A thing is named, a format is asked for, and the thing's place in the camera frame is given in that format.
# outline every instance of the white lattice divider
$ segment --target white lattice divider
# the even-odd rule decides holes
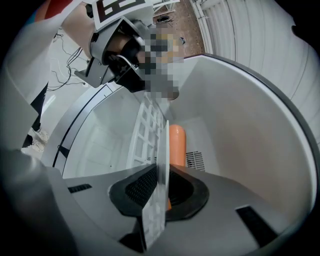
[[[158,104],[145,92],[136,117],[126,168],[155,162],[165,120]]]

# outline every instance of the black pants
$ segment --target black pants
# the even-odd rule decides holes
[[[32,129],[34,131],[38,131],[40,129],[41,123],[40,123],[40,118],[41,118],[41,113],[42,113],[42,107],[44,106],[45,98],[46,98],[46,92],[47,92],[48,84],[43,88],[43,90],[38,94],[38,96],[32,101],[30,104],[34,110],[38,113],[38,117],[34,121],[32,125]],[[27,135],[24,143],[23,143],[23,148],[26,148],[32,144],[32,136]]]

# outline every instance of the white sneaker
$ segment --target white sneaker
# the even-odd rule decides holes
[[[42,129],[42,127],[40,127],[39,130],[34,130],[34,129],[32,130],[40,138],[40,140],[42,140],[44,143],[48,142],[49,134],[44,129]]]
[[[27,149],[33,149],[39,153],[45,150],[45,145],[43,145],[39,140],[33,139],[32,144],[26,147]]]

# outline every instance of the forearm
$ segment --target forearm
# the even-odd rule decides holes
[[[95,22],[87,15],[86,4],[79,4],[62,23],[63,30],[84,51],[88,58],[90,54],[90,41],[95,31]]]

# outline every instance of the orange cylinder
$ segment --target orange cylinder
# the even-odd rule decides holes
[[[186,132],[177,124],[169,126],[170,164],[186,166]]]

